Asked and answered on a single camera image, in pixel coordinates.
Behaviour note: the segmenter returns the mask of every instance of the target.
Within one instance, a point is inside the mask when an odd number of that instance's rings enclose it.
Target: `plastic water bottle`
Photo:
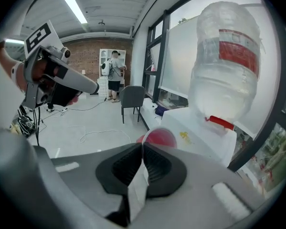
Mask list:
[[[189,107],[198,116],[215,116],[232,123],[250,110],[256,95],[259,27],[246,8],[216,2],[199,16],[197,36]]]

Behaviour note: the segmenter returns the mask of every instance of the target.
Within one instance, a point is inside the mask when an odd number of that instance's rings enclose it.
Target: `red label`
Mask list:
[[[257,56],[248,48],[234,42],[219,42],[219,59],[243,65],[258,77],[259,63]]]

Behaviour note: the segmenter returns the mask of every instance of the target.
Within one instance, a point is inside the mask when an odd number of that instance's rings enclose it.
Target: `black bag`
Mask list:
[[[165,108],[165,107],[162,107],[162,106],[158,106],[156,109],[155,109],[155,113],[159,116],[162,116],[164,115],[164,112],[167,111],[168,109]]]

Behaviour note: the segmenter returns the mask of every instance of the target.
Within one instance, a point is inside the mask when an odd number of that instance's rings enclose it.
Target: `white cabinet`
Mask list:
[[[97,83],[99,85],[98,96],[99,97],[109,97],[108,94],[108,78],[107,76],[103,76],[101,74],[101,66],[102,64],[111,58],[112,51],[118,51],[120,56],[118,59],[121,61],[123,65],[125,65],[126,61],[126,50],[119,50],[119,49],[100,49],[99,50],[99,78],[97,79]],[[120,88],[121,91],[125,87],[125,71],[121,71],[122,80],[120,81]]]

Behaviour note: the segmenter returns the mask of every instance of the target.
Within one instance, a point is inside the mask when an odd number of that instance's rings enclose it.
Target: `brick wall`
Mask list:
[[[130,84],[130,63],[132,54],[132,40],[117,38],[91,38],[83,41],[65,42],[64,46],[71,51],[68,65],[78,72],[85,70],[85,74],[90,79],[96,81],[99,78],[99,50],[100,49],[120,49],[126,50],[125,84]]]

